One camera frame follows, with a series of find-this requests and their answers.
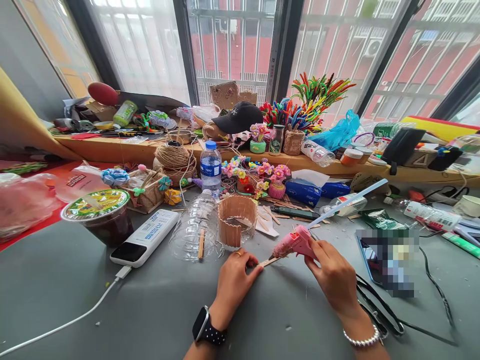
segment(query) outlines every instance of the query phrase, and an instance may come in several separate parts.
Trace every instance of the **green snack bag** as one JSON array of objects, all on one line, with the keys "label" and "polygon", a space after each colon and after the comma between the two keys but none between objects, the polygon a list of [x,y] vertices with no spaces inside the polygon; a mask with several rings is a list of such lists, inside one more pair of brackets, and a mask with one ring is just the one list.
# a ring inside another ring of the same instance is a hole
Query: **green snack bag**
[{"label": "green snack bag", "polygon": [[404,224],[392,219],[385,209],[362,210],[358,212],[361,219],[371,228],[379,230],[407,230]]}]

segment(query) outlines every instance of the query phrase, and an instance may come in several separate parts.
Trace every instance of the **black baseball cap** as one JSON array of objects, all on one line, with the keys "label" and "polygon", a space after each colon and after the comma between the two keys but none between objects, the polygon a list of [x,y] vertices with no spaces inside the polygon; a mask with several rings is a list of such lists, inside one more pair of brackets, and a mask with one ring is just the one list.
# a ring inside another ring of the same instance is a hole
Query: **black baseball cap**
[{"label": "black baseball cap", "polygon": [[248,101],[240,101],[226,115],[213,118],[212,121],[227,134],[238,134],[250,130],[253,124],[264,122],[260,109]]}]

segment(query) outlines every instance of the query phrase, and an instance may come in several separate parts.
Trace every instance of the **blue plastic bag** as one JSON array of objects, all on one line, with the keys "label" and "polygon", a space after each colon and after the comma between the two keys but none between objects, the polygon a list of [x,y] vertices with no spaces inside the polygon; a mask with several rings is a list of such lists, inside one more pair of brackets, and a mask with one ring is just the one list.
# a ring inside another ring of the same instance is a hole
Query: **blue plastic bag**
[{"label": "blue plastic bag", "polygon": [[360,118],[352,109],[346,112],[346,118],[341,119],[330,130],[321,132],[308,137],[325,149],[334,152],[344,144],[350,143],[351,139],[357,134],[360,126]]}]

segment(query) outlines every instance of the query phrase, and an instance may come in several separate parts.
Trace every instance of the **plastic cup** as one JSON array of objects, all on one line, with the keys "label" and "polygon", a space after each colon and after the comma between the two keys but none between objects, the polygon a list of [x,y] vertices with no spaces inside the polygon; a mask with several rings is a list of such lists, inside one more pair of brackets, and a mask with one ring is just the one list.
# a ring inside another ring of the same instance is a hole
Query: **plastic cup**
[{"label": "plastic cup", "polygon": [[70,223],[80,223],[109,248],[117,248],[134,232],[125,205],[130,195],[124,190],[107,189],[88,194],[100,205],[95,208],[82,197],[63,208],[60,216]]}]

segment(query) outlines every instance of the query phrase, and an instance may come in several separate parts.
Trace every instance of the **woman's left hand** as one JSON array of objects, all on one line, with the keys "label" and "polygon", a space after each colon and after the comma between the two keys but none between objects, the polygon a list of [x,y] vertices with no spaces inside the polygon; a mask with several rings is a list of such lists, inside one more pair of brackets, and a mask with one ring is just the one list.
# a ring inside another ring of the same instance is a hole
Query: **woman's left hand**
[{"label": "woman's left hand", "polygon": [[235,311],[249,292],[255,279],[264,270],[256,266],[247,275],[246,268],[258,265],[259,261],[242,247],[233,252],[220,269],[216,298],[210,306],[211,324],[219,331],[225,330]]}]

